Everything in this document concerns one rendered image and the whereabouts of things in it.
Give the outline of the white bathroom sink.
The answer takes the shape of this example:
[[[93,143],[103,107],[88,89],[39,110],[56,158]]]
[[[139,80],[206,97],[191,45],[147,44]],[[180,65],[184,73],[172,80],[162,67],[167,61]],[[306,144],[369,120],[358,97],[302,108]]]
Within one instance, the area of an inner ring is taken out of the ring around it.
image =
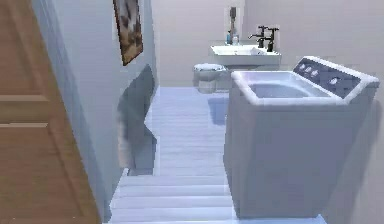
[[[212,45],[214,60],[224,66],[279,65],[282,55],[257,45]]]

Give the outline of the grey upright brush holder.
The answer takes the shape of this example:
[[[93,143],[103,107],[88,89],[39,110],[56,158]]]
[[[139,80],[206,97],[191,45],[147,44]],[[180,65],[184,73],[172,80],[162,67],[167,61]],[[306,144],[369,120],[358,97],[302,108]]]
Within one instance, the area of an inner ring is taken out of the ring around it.
[[[239,44],[239,36],[237,34],[237,28],[235,26],[236,22],[236,15],[237,15],[237,9],[235,7],[232,7],[230,9],[230,44],[231,45],[238,45]]]

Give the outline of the white washing machine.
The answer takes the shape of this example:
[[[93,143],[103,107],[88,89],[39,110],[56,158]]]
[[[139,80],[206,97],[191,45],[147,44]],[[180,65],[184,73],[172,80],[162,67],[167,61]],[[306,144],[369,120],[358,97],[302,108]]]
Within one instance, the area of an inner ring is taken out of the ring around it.
[[[223,163],[240,219],[321,213],[380,86],[305,56],[289,71],[234,71]]]

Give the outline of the black sink tap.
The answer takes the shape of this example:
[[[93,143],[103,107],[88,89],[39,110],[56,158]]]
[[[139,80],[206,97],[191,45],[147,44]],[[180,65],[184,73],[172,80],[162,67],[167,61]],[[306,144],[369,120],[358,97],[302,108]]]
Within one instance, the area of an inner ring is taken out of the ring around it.
[[[273,27],[273,28],[267,28],[270,32],[271,35],[269,37],[266,37],[265,40],[268,40],[268,45],[267,45],[267,52],[273,52],[274,48],[274,41],[275,41],[275,32],[279,31],[279,28]]]
[[[256,42],[258,43],[258,48],[264,48],[264,40],[265,40],[265,30],[268,28],[268,26],[259,25],[258,28],[261,30],[259,34],[251,34],[248,36],[248,39],[251,39],[253,37],[257,37],[258,39]]]

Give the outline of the brown wooden room door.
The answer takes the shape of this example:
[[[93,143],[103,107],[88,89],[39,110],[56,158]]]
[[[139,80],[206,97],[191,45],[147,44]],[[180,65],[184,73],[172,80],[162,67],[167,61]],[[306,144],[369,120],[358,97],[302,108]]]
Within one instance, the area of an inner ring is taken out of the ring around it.
[[[32,0],[0,0],[0,224],[101,224]]]

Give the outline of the brown framed wall picture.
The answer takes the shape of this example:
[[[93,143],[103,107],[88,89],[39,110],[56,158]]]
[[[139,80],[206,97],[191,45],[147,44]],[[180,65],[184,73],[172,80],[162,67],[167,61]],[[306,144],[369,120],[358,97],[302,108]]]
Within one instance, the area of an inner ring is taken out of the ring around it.
[[[113,0],[122,64],[143,52],[139,0]]]

